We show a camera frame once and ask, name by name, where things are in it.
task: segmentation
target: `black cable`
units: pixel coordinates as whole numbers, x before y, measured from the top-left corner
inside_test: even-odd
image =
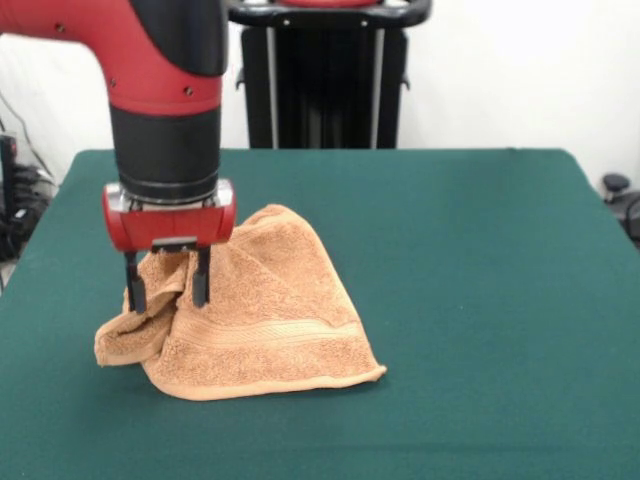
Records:
[[[627,208],[624,212],[624,229],[627,231],[627,235],[629,235],[631,239],[633,239],[633,233],[631,232],[631,218],[630,218],[631,209],[635,207],[638,203],[640,203],[640,195],[638,195],[636,198],[634,198],[629,202],[629,205],[627,205]]]
[[[7,107],[7,110],[9,110],[11,115],[13,115],[16,118],[16,120],[18,120],[18,122],[20,122],[20,125],[22,125],[22,131],[24,132],[24,138],[27,141],[27,145],[29,146],[29,149],[33,153],[33,156],[36,157],[36,160],[38,161],[40,166],[44,169],[44,171],[47,172],[47,174],[51,178],[54,178],[53,174],[51,173],[51,170],[49,170],[49,167],[47,167],[47,164],[42,159],[42,157],[40,156],[38,151],[35,149],[35,147],[33,146],[33,143],[31,143],[31,137],[29,137],[29,130],[27,129],[27,123],[24,121],[24,119],[20,115],[18,115],[18,112],[16,112],[14,110],[14,108],[11,106],[11,104],[9,103],[9,101],[4,96],[4,94],[2,93],[1,90],[0,90],[0,100],[2,100],[2,103],[4,103],[5,107]]]

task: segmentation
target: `green felt surface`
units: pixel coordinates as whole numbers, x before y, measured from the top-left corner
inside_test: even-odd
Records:
[[[389,373],[210,403],[101,369],[122,303],[75,161],[0,299],[2,479],[638,479],[640,263],[560,151],[226,151],[239,217],[317,229]]]

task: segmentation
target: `orange towel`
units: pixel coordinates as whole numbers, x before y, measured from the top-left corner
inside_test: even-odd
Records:
[[[147,312],[96,333],[100,365],[141,362],[161,391],[188,400],[342,388],[386,367],[311,226],[271,205],[211,250],[211,302],[191,302],[196,255],[147,255]]]

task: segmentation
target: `towel fold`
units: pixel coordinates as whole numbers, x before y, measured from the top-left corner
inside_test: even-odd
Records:
[[[196,254],[147,255],[147,311],[96,333],[100,365],[142,363],[162,392],[216,400],[341,388],[386,372],[322,242],[300,216],[270,205],[211,249],[210,303],[194,307]]]

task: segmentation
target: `black metal frame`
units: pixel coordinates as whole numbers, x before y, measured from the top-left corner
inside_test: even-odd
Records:
[[[396,147],[407,83],[402,28],[426,20],[431,0],[362,8],[229,0],[229,8],[230,20],[249,26],[238,83],[245,84],[252,148]]]
[[[229,20],[253,27],[288,28],[407,28],[431,14],[431,0],[411,0],[392,7],[375,4],[360,8],[307,8],[285,4],[247,4],[227,0]]]

